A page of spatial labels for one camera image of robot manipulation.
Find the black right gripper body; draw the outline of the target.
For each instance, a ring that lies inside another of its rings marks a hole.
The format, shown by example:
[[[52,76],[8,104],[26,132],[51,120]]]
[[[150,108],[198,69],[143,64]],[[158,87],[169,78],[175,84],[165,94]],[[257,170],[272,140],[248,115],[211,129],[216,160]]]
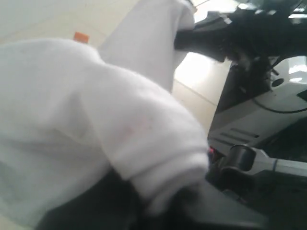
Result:
[[[307,54],[305,4],[239,4],[232,12],[209,11],[192,29],[176,34],[174,48],[219,62],[261,59],[277,65]]]

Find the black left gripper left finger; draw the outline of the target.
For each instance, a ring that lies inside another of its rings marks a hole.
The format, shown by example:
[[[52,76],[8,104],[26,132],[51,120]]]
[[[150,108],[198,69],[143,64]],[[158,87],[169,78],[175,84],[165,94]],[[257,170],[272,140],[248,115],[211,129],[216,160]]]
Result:
[[[109,172],[73,200],[48,211],[37,230],[147,230],[140,196],[129,181]]]

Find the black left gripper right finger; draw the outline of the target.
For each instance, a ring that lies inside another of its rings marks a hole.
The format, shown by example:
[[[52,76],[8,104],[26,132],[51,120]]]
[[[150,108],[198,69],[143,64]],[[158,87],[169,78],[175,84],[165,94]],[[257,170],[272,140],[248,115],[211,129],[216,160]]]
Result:
[[[267,230],[269,221],[204,180],[173,196],[165,225],[167,230]]]

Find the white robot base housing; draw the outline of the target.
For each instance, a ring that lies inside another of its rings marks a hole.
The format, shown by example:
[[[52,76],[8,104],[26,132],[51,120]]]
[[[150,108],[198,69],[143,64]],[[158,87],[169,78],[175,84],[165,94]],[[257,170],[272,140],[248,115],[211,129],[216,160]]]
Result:
[[[256,145],[306,117],[307,58],[285,59],[275,70],[254,84],[231,65],[208,134],[212,147]]]

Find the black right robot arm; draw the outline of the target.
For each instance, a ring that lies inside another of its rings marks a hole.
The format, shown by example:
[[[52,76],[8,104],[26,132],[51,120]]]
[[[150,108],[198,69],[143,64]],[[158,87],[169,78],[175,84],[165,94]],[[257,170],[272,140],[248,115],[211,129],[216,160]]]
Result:
[[[238,6],[233,12],[210,11],[192,29],[176,34],[174,48],[218,62],[231,61],[218,111],[272,90],[275,67],[307,54],[307,4],[303,0]]]

